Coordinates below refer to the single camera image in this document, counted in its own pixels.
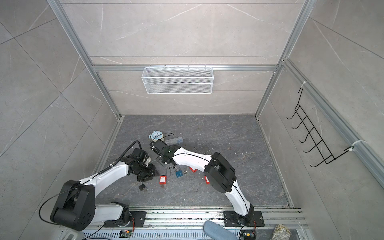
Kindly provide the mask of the small black padlock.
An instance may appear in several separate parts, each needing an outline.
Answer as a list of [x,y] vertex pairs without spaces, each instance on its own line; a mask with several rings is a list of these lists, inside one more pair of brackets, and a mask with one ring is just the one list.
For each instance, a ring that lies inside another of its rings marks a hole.
[[146,192],[148,190],[148,188],[146,187],[145,184],[141,184],[141,185],[139,185],[139,190]]

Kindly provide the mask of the red padlock long shackle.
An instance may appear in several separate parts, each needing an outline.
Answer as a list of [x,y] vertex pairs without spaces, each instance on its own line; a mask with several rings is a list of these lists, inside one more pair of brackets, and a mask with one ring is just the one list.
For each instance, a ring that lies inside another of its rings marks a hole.
[[159,184],[160,184],[162,189],[165,187],[165,185],[167,184],[167,181],[168,181],[167,172],[168,172],[168,168],[165,169],[165,173],[163,175],[160,175],[160,178],[159,178]]

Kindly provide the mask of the blue padlock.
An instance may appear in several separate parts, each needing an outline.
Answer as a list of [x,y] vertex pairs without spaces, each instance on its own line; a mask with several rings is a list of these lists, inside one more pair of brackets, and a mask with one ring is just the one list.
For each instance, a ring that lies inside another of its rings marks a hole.
[[183,176],[183,171],[181,170],[181,168],[176,167],[175,174],[177,178],[180,178]]

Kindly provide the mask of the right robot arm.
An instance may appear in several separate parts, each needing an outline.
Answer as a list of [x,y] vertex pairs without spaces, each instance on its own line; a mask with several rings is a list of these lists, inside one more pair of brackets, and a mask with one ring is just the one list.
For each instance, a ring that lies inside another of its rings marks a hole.
[[215,152],[212,155],[204,155],[177,145],[167,145],[163,141],[164,137],[159,131],[154,131],[149,136],[150,147],[163,164],[186,166],[203,172],[210,185],[229,199],[235,212],[235,224],[249,226],[253,223],[254,207],[240,189],[236,170],[222,154]]

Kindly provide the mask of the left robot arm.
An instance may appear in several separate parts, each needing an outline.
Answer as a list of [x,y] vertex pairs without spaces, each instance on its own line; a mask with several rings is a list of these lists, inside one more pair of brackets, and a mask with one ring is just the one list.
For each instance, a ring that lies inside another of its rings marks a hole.
[[57,200],[47,223],[78,232],[101,222],[118,227],[133,223],[128,205],[117,202],[96,204],[96,197],[103,190],[129,175],[135,175],[138,182],[151,180],[156,175],[156,167],[142,147],[135,148],[131,154],[125,150],[112,164],[92,176],[64,183],[55,195]]

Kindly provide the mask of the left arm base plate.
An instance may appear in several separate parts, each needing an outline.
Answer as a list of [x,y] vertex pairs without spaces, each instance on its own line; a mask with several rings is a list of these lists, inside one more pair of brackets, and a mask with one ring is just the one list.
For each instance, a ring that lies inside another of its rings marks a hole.
[[116,220],[116,221],[105,221],[105,228],[142,228],[144,226],[144,222],[146,220],[147,212],[145,211],[135,211],[130,212],[130,215],[124,220]]

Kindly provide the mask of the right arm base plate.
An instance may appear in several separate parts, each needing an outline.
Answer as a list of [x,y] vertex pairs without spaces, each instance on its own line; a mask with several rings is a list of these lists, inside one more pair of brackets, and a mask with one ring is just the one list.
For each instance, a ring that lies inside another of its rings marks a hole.
[[224,211],[224,224],[226,227],[264,227],[262,212],[251,210],[246,217],[237,214],[235,211]]

